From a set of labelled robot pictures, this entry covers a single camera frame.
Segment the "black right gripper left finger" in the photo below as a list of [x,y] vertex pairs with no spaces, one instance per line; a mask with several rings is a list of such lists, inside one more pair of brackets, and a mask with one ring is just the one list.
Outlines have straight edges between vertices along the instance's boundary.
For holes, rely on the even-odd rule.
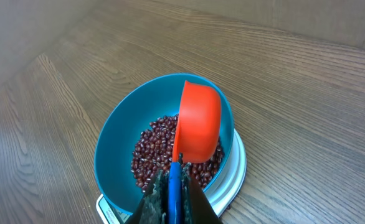
[[137,209],[125,224],[165,224],[167,222],[168,177],[168,171],[159,171],[153,176]]

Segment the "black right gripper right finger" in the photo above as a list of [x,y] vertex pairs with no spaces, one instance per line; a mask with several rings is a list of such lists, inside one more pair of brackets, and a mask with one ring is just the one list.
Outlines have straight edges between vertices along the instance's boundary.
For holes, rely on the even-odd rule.
[[189,164],[182,168],[182,223],[222,224],[206,198],[199,182],[188,174]]

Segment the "red adzuki beans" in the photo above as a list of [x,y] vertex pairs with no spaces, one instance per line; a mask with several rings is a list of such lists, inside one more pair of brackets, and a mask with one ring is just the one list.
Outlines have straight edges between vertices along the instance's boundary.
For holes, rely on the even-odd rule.
[[[159,170],[170,170],[173,146],[179,115],[159,117],[149,123],[150,128],[141,132],[132,152],[131,173],[136,185],[145,192],[151,179]],[[199,181],[205,188],[213,180],[224,160],[224,148],[219,141],[212,157],[203,163],[183,163],[186,174]]]

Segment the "red scoop with blue handle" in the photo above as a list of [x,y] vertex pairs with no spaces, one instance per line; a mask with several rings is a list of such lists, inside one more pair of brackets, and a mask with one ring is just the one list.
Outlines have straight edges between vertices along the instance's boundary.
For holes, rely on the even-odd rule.
[[168,222],[181,221],[181,164],[208,161],[219,137],[221,102],[209,86],[184,82],[168,181]]

